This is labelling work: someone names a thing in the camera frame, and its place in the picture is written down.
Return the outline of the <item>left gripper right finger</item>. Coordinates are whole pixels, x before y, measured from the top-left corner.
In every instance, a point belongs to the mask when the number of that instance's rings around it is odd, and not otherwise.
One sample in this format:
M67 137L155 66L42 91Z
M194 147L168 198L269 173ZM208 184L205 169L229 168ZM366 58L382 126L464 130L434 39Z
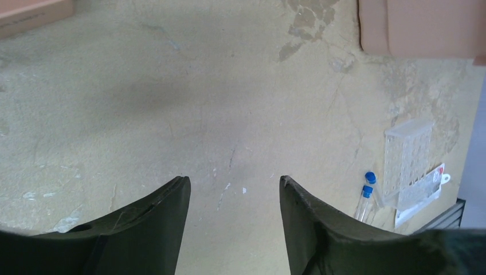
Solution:
M484 274L485 231L400 235L348 216L280 178L280 209L292 274Z

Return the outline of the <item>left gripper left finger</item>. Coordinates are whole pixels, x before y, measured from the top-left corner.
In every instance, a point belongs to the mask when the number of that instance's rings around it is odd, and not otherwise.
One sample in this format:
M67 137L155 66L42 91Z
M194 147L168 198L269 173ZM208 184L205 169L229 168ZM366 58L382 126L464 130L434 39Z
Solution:
M174 274L189 209L178 176L144 198L66 233L1 232L2 274Z

